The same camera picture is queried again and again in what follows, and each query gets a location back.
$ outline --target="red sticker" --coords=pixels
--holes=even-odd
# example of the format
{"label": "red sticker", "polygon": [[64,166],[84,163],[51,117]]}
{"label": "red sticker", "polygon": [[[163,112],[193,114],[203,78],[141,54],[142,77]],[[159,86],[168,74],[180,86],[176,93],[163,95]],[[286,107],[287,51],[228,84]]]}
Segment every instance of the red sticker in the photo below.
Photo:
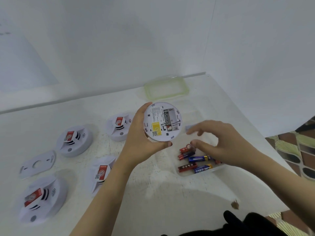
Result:
{"label": "red sticker", "polygon": [[123,122],[123,117],[118,117],[118,118],[116,118],[116,126],[121,126],[121,124],[122,124],[122,122]]}
{"label": "red sticker", "polygon": [[69,131],[69,132],[67,132],[64,141],[67,141],[67,142],[71,141],[71,139],[72,139],[72,137],[73,137],[73,133],[74,133],[74,131]]}
{"label": "red sticker", "polygon": [[100,166],[97,172],[96,178],[103,181],[105,178],[106,170],[107,170],[107,166]]}
{"label": "red sticker", "polygon": [[42,195],[42,191],[40,190],[40,188],[38,188],[32,194],[30,194],[27,197],[25,197],[24,206],[25,207],[28,206],[30,203],[32,203],[34,200],[36,200],[41,195]]}

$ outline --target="white table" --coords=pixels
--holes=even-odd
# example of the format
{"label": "white table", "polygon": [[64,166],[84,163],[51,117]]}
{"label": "white table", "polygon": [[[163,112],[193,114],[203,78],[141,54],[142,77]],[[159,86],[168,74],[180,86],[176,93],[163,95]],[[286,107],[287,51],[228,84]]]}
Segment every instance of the white table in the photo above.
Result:
{"label": "white table", "polygon": [[[209,103],[207,106],[195,103],[205,119],[216,118],[233,124],[260,151],[291,169],[210,76],[185,80],[191,101],[202,99],[201,103]],[[61,236],[70,233],[92,200],[84,186],[91,161],[102,155],[119,155],[124,145],[124,142],[111,141],[104,134],[104,123],[111,115],[134,112],[145,103],[138,97],[141,90],[130,89],[0,115],[2,235]],[[94,135],[87,151],[75,158],[57,155],[49,171],[18,179],[23,161],[53,149],[63,130],[82,124],[87,124]],[[54,172],[69,184],[65,204],[47,222],[34,227],[21,226],[13,210],[15,199],[35,179]],[[240,203],[239,210],[231,207],[235,199]],[[179,177],[174,174],[167,154],[162,152],[133,171],[113,235],[179,235],[191,230],[222,227],[225,210],[244,219],[252,211],[266,216],[287,209],[262,181],[242,169],[226,166],[213,173]]]}

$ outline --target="right hand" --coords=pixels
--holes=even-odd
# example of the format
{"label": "right hand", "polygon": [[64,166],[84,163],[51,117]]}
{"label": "right hand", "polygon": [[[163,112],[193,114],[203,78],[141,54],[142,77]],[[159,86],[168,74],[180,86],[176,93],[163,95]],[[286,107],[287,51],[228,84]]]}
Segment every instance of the right hand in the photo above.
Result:
{"label": "right hand", "polygon": [[246,141],[229,123],[206,120],[192,126],[187,134],[198,132],[201,136],[204,132],[210,132],[218,139],[218,145],[212,146],[201,140],[194,139],[191,145],[203,151],[205,154],[222,161],[228,165],[246,168],[260,152]]}

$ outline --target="blue battery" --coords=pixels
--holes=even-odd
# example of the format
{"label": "blue battery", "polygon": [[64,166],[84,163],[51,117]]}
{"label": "blue battery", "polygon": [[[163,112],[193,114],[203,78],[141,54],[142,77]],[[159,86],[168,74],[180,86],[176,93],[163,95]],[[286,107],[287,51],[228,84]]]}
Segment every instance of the blue battery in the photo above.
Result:
{"label": "blue battery", "polygon": [[202,171],[205,171],[205,170],[209,170],[211,168],[213,168],[213,166],[211,164],[207,164],[207,165],[195,168],[194,171],[195,171],[195,174],[196,174],[196,173],[199,173],[199,172],[202,172]]}
{"label": "blue battery", "polygon": [[192,156],[192,157],[188,157],[188,162],[199,162],[199,161],[207,161],[210,160],[210,157],[208,156]]}

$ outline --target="patterned floor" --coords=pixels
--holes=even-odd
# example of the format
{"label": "patterned floor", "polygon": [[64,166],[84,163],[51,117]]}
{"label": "patterned floor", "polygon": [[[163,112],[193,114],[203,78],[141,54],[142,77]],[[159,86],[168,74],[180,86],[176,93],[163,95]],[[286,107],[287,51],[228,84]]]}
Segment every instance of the patterned floor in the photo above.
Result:
{"label": "patterned floor", "polygon": [[[315,183],[315,117],[296,131],[266,140],[299,176]],[[267,218],[289,236],[315,235],[291,210]]]}

